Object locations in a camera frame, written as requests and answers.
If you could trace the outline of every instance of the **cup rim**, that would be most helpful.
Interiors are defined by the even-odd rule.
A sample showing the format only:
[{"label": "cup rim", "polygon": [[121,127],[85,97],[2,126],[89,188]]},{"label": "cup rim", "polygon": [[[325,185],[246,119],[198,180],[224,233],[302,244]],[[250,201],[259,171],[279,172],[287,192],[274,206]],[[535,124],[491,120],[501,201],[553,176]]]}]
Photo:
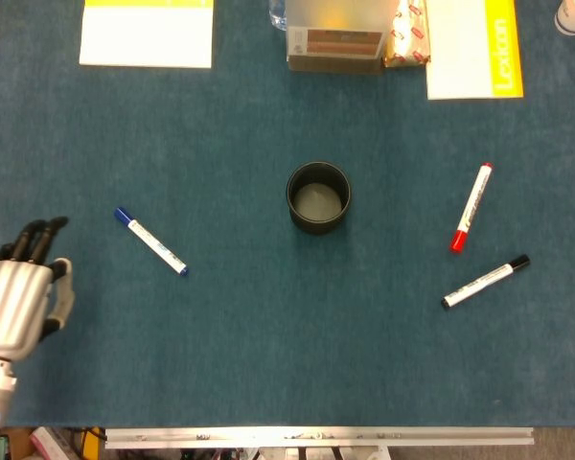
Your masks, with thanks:
[{"label": "cup rim", "polygon": [[[327,218],[326,220],[313,220],[313,219],[304,217],[302,214],[300,214],[298,211],[296,211],[296,208],[294,208],[294,205],[291,202],[291,199],[289,199],[289,192],[292,188],[294,180],[297,178],[299,173],[302,172],[302,170],[307,169],[311,166],[329,167],[332,170],[334,170],[335,172],[339,173],[339,175],[343,178],[343,181],[345,182],[345,184],[347,184],[347,201],[345,202],[345,205],[342,207],[341,212],[338,213],[336,216],[333,216],[331,218]],[[303,221],[305,221],[307,223],[322,225],[324,223],[329,223],[329,222],[333,222],[337,219],[341,219],[343,216],[345,216],[345,214],[347,213],[347,210],[349,209],[350,204],[352,204],[352,184],[350,184],[349,179],[347,178],[347,174],[345,172],[343,172],[343,170],[341,170],[337,165],[334,165],[334,164],[332,164],[328,161],[324,161],[324,160],[310,161],[310,162],[302,164],[298,168],[296,168],[296,170],[294,170],[294,172],[289,177],[289,181],[287,182],[287,187],[286,187],[286,198],[287,198],[287,205],[289,206],[289,210],[291,212],[293,212],[296,216],[298,216],[299,219],[302,219]]]}]

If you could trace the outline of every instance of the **black marker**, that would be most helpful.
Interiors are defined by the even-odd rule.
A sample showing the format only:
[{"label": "black marker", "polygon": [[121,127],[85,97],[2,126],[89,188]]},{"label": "black marker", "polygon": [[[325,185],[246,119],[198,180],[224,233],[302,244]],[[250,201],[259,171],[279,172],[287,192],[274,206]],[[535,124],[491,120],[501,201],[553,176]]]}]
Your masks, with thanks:
[{"label": "black marker", "polygon": [[472,283],[468,283],[466,286],[460,287],[455,292],[446,295],[443,298],[443,306],[446,309],[450,309],[454,305],[468,299],[472,295],[476,294],[482,289],[493,285],[497,281],[512,275],[515,271],[524,268],[530,264],[530,259],[526,254],[519,256],[517,259],[510,261],[508,264],[502,265],[494,271],[491,271],[487,275],[483,275],[481,278],[477,278]]}]

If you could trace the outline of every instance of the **black cup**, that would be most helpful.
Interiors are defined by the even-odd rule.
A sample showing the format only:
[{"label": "black cup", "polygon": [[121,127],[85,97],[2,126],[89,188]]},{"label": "black cup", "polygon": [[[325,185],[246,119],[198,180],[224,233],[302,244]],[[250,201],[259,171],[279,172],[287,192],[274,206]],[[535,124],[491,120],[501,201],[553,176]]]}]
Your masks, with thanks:
[{"label": "black cup", "polygon": [[345,173],[325,161],[298,168],[287,183],[287,204],[292,221],[305,232],[322,235],[345,217],[352,188]]}]

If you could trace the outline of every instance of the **blue marker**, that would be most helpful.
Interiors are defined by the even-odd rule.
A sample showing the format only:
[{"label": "blue marker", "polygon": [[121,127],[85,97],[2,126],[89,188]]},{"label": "blue marker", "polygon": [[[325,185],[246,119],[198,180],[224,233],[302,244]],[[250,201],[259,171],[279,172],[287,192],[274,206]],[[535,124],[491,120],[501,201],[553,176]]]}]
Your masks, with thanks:
[{"label": "blue marker", "polygon": [[164,244],[158,241],[143,225],[138,223],[124,208],[120,206],[115,210],[113,215],[118,221],[129,228],[134,235],[143,240],[154,253],[160,256],[162,260],[170,265],[179,275],[185,276],[188,274],[188,266],[169,251]]}]

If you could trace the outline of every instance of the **black marker cap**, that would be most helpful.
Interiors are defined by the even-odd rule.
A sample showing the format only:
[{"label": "black marker cap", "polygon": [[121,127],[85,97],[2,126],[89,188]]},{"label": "black marker cap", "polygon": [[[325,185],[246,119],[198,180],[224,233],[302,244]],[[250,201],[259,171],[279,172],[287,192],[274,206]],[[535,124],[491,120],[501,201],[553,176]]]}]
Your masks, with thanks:
[{"label": "black marker cap", "polygon": [[522,254],[517,259],[513,259],[512,261],[510,261],[509,265],[514,271],[518,271],[521,268],[530,265],[530,259],[526,254]]}]

